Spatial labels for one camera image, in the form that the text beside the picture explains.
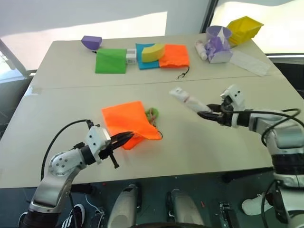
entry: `orange cloth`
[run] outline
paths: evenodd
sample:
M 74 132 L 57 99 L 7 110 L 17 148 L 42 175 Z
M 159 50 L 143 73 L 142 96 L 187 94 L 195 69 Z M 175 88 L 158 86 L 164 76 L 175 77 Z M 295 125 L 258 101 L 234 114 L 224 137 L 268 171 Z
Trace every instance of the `orange cloth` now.
M 189 66 L 187 47 L 178 44 L 166 44 L 165 54 L 159 60 L 160 68 L 181 68 Z
M 135 133 L 135 135 L 123 145 L 125 150 L 132 149 L 144 139 L 162 139 L 157 129 L 149 123 L 141 101 L 103 108 L 101 112 L 111 135 L 121 132 Z

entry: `white tube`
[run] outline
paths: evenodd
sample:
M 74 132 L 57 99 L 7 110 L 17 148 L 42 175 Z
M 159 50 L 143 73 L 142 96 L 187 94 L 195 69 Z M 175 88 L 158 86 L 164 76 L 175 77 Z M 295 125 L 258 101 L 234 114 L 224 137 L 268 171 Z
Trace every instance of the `white tube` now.
M 206 50 L 205 50 L 203 41 L 201 41 L 201 40 L 196 41 L 194 46 L 195 46 L 195 49 L 196 49 L 198 55 L 200 56 L 200 58 L 202 60 L 206 60 L 207 54 L 206 54 Z
M 207 105 L 201 103 L 197 98 L 190 96 L 186 91 L 183 91 L 183 89 L 179 87 L 171 90 L 169 94 L 183 102 L 188 108 L 192 109 L 196 113 L 200 111 L 212 112 Z

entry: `white table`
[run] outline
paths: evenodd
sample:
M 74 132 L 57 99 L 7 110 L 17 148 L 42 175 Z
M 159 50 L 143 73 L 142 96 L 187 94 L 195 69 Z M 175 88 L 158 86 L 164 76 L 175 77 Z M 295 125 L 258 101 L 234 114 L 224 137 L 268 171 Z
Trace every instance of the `white table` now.
M 148 38 L 105 39 L 102 48 L 135 48 L 135 43 L 176 43 L 187 45 L 190 70 L 184 81 L 230 77 L 256 77 L 255 74 L 231 63 L 209 64 L 197 54 L 194 42 L 205 40 L 205 34 Z M 282 75 L 253 41 L 232 49 L 239 50 L 271 65 L 268 74 Z M 147 83 L 175 82 L 186 69 L 139 70 L 128 65 L 126 74 L 95 74 L 95 53 L 80 41 L 55 41 L 42 61 L 31 85 L 36 88 L 71 88 L 84 86 L 116 86 Z
M 220 103 L 219 95 L 233 83 L 244 91 L 248 108 L 304 110 L 302 98 L 283 75 L 42 89 L 22 98 L 0 141 L 0 188 L 37 186 L 45 150 L 58 130 L 84 118 L 103 125 L 101 108 L 134 100 L 159 109 L 157 126 L 163 140 L 144 141 L 131 151 L 118 149 L 118 169 L 104 160 L 81 171 L 74 183 L 269 167 L 271 158 L 258 134 L 201 119 L 168 94 L 180 86 L 206 104 Z M 64 131 L 48 161 L 83 141 L 87 131 L 84 123 Z

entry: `green cloth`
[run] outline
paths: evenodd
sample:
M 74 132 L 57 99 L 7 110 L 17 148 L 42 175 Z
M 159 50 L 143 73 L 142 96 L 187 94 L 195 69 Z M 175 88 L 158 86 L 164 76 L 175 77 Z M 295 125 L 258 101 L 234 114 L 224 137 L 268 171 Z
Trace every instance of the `green cloth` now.
M 95 73 L 125 74 L 126 49 L 99 49 L 96 54 Z

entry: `yellow container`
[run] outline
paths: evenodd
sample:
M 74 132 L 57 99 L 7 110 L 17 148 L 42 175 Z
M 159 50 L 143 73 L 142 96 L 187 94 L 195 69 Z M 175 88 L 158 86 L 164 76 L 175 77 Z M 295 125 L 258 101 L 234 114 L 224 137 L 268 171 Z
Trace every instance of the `yellow container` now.
M 263 25 L 264 24 L 247 16 L 233 20 L 227 26 L 232 32 L 229 41 L 236 45 L 241 44 L 255 37 Z

